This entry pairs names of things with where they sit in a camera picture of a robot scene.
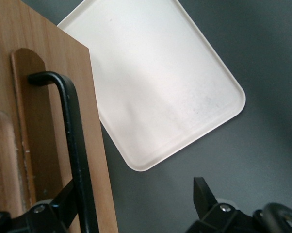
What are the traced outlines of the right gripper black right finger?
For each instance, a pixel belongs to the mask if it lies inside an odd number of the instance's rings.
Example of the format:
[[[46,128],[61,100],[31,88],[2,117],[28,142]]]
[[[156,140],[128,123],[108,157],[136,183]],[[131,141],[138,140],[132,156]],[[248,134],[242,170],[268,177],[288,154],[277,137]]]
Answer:
[[[257,233],[253,219],[233,205],[218,202],[206,181],[195,177],[193,201],[199,220],[186,231],[188,233]]]

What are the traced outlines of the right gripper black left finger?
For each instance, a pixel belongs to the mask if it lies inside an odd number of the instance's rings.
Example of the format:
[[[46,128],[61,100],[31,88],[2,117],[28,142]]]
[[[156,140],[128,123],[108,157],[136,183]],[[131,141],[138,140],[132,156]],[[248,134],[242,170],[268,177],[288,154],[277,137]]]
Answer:
[[[16,218],[0,211],[0,233],[67,233],[77,213],[74,184],[70,181],[49,204],[37,204]]]

